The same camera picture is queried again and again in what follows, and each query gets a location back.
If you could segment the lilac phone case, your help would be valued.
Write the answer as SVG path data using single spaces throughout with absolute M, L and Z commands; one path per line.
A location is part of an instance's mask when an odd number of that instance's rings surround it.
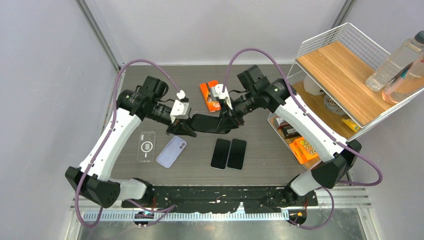
M 174 136 L 156 158 L 156 162 L 165 168 L 170 168 L 187 146 L 187 142 Z

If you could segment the bare black phone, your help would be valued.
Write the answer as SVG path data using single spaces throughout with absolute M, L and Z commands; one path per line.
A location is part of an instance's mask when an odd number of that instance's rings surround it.
M 218 116 L 196 113 L 191 117 L 189 126 L 195 132 L 221 135 L 228 134 L 232 129 L 220 127 L 220 121 L 221 118 Z

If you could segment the orange razor box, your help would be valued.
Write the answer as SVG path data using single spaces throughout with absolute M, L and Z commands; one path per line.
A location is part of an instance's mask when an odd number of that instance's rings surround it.
M 215 87 L 218 83 L 219 82 L 217 80 L 212 80 L 199 85 L 205 104 L 211 113 L 221 110 L 218 99 L 212 95 L 212 88 Z

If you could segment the clear phone case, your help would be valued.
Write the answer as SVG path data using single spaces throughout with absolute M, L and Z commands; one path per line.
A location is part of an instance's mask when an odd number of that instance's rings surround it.
M 154 131 L 143 131 L 139 136 L 137 161 L 149 163 L 155 155 L 156 133 Z

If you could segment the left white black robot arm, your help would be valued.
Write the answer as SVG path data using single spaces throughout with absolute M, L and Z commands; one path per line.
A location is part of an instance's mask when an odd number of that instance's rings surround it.
M 190 127 L 191 108 L 183 91 L 178 93 L 181 98 L 176 99 L 173 106 L 161 103 L 168 89 L 164 81 L 148 76 L 143 85 L 118 95 L 116 113 L 92 151 L 78 167 L 70 166 L 65 172 L 65 178 L 75 191 L 103 208 L 126 199 L 134 199 L 141 207 L 148 207 L 153 202 L 147 181 L 139 178 L 116 180 L 111 178 L 111 173 L 127 140 L 145 118 L 166 125 L 167 134 L 196 137 Z

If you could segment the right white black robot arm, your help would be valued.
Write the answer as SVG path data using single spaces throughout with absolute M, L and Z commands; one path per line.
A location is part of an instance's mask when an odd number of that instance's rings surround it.
M 287 184 L 285 198 L 291 205 L 299 205 L 309 192 L 320 188 L 333 188 L 355 163 L 357 156 L 342 144 L 359 152 L 362 148 L 357 140 L 346 138 L 328 127 L 302 100 L 291 85 L 278 78 L 270 82 L 257 65 L 238 75 L 247 93 L 232 100 L 223 84 L 212 87 L 211 93 L 219 100 L 222 116 L 229 118 L 226 124 L 220 120 L 217 130 L 237 128 L 243 116 L 257 108 L 268 109 L 287 121 L 304 137 L 318 154 L 320 162 L 305 173 L 296 176 Z

